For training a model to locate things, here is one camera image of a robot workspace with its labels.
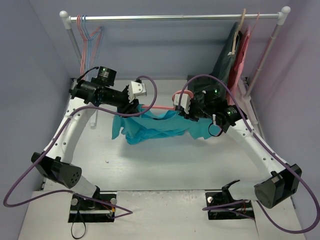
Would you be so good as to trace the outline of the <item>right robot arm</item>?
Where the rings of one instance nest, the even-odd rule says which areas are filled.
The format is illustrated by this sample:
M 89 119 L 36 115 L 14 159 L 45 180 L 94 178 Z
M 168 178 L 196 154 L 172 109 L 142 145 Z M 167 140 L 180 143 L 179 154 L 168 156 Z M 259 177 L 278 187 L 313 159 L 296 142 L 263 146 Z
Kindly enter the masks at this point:
M 271 209 L 297 191 L 301 168 L 277 157 L 256 133 L 245 113 L 235 104 L 229 105 L 217 88 L 192 94 L 176 93 L 173 104 L 185 119 L 196 122 L 209 119 L 243 148 L 259 170 L 261 180 L 257 182 L 234 180 L 222 187 L 222 195 L 229 203 L 257 201 Z

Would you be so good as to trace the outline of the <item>dark green t shirt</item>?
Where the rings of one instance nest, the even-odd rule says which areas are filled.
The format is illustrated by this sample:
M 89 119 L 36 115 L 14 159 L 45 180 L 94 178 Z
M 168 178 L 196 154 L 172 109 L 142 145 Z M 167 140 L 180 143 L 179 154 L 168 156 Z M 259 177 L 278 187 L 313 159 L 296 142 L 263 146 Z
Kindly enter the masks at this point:
M 242 33 L 239 33 L 236 37 L 235 41 L 235 50 L 234 54 L 232 54 L 233 43 L 234 43 L 234 36 L 238 29 L 239 23 L 235 22 L 229 32 L 228 38 L 218 56 L 217 61 L 213 67 L 213 70 L 209 75 L 220 79 L 226 86 L 229 82 L 229 74 L 231 72 L 231 68 L 235 63 L 236 55 L 238 52 L 240 40 L 242 37 Z M 203 91 L 208 89 L 209 87 L 219 87 L 220 96 L 224 99 L 226 97 L 226 89 L 217 81 L 208 78 L 208 77 L 200 77 L 190 83 L 187 87 L 188 90 L 192 91 L 193 93 L 198 91 Z

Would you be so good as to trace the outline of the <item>pink plastic hanger front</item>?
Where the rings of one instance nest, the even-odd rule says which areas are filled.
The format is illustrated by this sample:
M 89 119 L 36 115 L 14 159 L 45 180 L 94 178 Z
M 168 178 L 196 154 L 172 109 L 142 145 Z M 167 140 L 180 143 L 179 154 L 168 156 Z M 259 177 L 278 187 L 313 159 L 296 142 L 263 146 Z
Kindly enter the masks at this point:
M 176 99 L 176 96 L 178 96 L 182 91 L 179 90 L 177 92 L 175 92 L 172 95 L 172 101 L 174 102 Z M 194 97 L 194 94 L 190 91 L 190 90 L 185 90 L 184 94 L 187 94 L 191 99 Z M 142 105 L 141 108 L 142 109 L 147 109 L 149 107 L 149 105 Z M 167 111 L 174 111 L 175 110 L 175 106 L 161 106 L 161 105 L 153 105 L 152 109 L 158 109 L 158 110 L 167 110 Z

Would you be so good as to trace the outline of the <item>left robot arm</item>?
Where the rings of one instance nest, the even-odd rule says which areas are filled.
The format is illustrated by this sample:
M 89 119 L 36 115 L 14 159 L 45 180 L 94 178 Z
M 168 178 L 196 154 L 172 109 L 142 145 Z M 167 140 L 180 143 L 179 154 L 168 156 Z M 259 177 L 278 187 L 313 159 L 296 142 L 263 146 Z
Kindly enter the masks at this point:
M 99 199 L 100 188 L 89 182 L 82 169 L 72 164 L 74 151 L 82 132 L 99 105 L 116 107 L 121 114 L 137 113 L 137 96 L 146 93 L 145 84 L 137 79 L 124 90 L 113 89 L 116 71 L 100 66 L 98 74 L 90 81 L 83 77 L 70 89 L 64 120 L 50 143 L 43 151 L 42 160 L 36 169 L 45 178 L 59 183 L 74 193 Z

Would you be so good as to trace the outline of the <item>wooden hanger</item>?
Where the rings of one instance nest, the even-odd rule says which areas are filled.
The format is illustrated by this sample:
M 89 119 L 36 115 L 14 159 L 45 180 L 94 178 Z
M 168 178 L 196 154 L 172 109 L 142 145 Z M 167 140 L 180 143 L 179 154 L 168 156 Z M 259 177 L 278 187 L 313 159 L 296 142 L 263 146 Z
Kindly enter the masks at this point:
M 247 9 L 244 8 L 243 9 L 243 12 L 242 12 L 242 15 L 241 15 L 241 19 L 240 19 L 240 22 L 238 24 L 238 27 L 234 33 L 234 36 L 233 36 L 233 41 L 232 41 L 232 48 L 231 48 L 231 51 L 228 53 L 228 55 L 235 55 L 235 51 L 236 51 L 236 43 L 237 43 L 237 36 L 239 34 L 239 31 L 241 30 L 242 26 L 243 26 L 243 23 L 244 23 L 244 20 L 245 20 L 245 15 L 246 15 L 246 12 L 247 12 Z

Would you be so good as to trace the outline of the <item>teal t shirt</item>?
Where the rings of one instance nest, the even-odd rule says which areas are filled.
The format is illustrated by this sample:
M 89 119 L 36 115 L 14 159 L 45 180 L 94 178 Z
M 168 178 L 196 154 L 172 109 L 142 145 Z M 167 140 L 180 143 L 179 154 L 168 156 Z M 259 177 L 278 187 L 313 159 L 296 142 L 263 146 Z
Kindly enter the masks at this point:
M 168 110 L 162 114 L 153 114 L 148 111 L 134 117 L 115 115 L 111 139 L 124 135 L 128 144 L 136 145 L 146 140 L 177 137 L 185 133 L 189 133 L 195 140 L 199 138 L 207 140 L 218 137 L 222 134 L 222 130 L 208 118 L 192 121 L 183 118 L 174 110 Z

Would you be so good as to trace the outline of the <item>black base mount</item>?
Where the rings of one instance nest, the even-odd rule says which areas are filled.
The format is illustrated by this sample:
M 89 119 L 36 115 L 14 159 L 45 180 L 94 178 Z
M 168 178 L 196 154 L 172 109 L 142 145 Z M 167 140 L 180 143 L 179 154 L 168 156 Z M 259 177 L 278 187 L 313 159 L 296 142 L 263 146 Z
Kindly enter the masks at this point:
M 248 200 L 234 200 L 229 192 L 230 186 L 239 182 L 234 180 L 221 188 L 205 192 L 207 217 L 210 221 L 255 220 L 252 203 Z
M 69 223 L 113 223 L 115 209 L 109 205 L 72 195 L 69 207 Z

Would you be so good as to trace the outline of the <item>pink t shirt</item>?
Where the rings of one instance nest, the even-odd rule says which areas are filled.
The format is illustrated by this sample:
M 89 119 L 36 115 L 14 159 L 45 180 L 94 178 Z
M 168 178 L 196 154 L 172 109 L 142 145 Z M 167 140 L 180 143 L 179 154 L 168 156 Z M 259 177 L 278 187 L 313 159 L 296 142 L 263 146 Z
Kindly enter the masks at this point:
M 250 38 L 251 38 L 251 32 L 252 32 L 252 28 L 249 25 L 246 28 L 244 34 L 242 35 L 234 64 L 229 73 L 227 87 L 233 96 L 236 95 L 238 82 L 241 78 L 241 74 L 245 65 L 245 58 L 247 55 L 247 49 L 248 49 Z

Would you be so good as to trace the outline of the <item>pink hanger on right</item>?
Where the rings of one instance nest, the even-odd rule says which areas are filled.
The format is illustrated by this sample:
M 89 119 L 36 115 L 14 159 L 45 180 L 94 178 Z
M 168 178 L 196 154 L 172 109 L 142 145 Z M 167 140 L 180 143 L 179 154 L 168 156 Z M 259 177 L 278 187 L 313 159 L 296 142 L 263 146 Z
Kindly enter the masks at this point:
M 260 12 L 258 11 L 258 12 L 257 12 L 257 16 L 256 16 L 256 18 L 255 18 L 254 25 L 253 25 L 253 27 L 252 27 L 252 29 L 251 29 L 251 34 L 254 32 L 254 30 L 255 30 L 255 28 L 256 28 L 256 25 L 257 25 L 257 23 L 258 23 L 258 21 L 259 21 L 259 18 L 260 18 Z

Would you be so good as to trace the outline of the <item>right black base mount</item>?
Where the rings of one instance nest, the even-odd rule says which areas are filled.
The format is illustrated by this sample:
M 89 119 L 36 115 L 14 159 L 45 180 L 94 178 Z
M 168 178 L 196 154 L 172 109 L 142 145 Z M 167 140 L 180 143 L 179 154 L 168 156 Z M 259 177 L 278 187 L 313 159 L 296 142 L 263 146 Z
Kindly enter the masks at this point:
M 248 200 L 234 200 L 229 192 L 230 186 L 239 182 L 234 180 L 221 188 L 205 192 L 207 217 L 210 221 L 255 220 L 252 203 Z

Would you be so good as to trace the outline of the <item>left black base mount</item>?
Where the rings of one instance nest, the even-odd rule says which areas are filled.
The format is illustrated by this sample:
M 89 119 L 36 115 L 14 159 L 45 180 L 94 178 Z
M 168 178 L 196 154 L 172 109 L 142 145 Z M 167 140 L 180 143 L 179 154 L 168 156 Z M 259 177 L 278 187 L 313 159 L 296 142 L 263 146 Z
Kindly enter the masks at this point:
M 113 223 L 115 209 L 109 205 L 72 195 L 69 207 L 69 223 Z

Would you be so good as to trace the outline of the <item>white metal clothes rack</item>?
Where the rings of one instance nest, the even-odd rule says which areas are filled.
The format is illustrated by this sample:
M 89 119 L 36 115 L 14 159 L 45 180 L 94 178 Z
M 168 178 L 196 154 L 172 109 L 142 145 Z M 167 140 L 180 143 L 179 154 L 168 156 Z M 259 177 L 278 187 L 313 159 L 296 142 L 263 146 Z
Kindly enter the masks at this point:
M 265 49 L 260 57 L 257 68 L 250 78 L 251 82 L 248 87 L 245 88 L 244 83 L 239 83 L 238 88 L 242 93 L 241 101 L 247 110 L 251 123 L 255 126 L 259 124 L 257 116 L 255 114 L 254 107 L 251 101 L 251 92 L 255 86 L 255 83 L 260 75 L 261 70 L 265 64 L 265 61 L 270 53 L 270 50 L 277 38 L 281 27 L 284 25 L 291 8 L 284 6 L 280 12 L 275 14 L 260 14 L 260 19 L 277 19 L 275 28 L 265 46 Z M 89 16 L 81 17 L 88 22 L 117 22 L 117 21 L 187 21 L 187 20 L 241 20 L 242 14 L 222 14 L 222 15 L 136 15 L 136 16 Z M 255 19 L 257 14 L 245 14 L 245 19 Z

